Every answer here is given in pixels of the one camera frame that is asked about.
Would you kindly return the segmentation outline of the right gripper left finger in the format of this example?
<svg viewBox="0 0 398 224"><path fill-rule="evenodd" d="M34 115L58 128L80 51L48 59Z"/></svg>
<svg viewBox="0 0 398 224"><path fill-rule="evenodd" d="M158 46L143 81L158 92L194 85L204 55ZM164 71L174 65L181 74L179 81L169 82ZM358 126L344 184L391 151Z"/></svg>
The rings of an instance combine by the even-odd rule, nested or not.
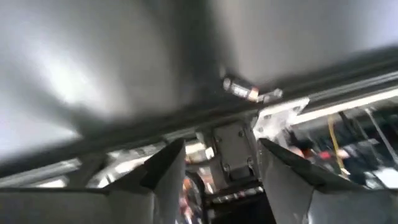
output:
<svg viewBox="0 0 398 224"><path fill-rule="evenodd" d="M176 139L103 188L0 188L0 224L175 224L185 178Z"/></svg>

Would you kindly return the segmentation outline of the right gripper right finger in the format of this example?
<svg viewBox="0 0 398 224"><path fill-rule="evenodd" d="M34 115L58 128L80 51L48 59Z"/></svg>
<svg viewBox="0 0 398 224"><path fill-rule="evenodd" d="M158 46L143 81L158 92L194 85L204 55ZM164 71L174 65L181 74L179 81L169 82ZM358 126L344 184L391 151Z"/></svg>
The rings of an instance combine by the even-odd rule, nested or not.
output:
<svg viewBox="0 0 398 224"><path fill-rule="evenodd" d="M398 190L366 189L268 139L258 143L277 224L398 224Z"/></svg>

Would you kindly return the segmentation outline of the white corner bracket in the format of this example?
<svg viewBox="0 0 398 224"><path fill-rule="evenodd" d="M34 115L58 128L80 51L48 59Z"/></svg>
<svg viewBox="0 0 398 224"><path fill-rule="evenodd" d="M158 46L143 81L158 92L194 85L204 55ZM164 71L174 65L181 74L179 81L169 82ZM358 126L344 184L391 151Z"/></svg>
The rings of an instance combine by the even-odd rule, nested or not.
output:
<svg viewBox="0 0 398 224"><path fill-rule="evenodd" d="M309 101L309 98L299 98L260 110L252 128L255 138L273 140L283 129L293 123Z"/></svg>

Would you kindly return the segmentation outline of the grey metal mounting bracket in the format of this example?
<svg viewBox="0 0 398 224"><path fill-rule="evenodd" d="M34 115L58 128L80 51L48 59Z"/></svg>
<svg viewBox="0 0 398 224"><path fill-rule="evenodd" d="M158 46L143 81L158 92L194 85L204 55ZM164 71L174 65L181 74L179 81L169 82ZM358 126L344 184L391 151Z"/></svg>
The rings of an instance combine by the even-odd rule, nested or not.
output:
<svg viewBox="0 0 398 224"><path fill-rule="evenodd" d="M227 183L258 179L256 143L248 124L236 121L218 126L213 136Z"/></svg>

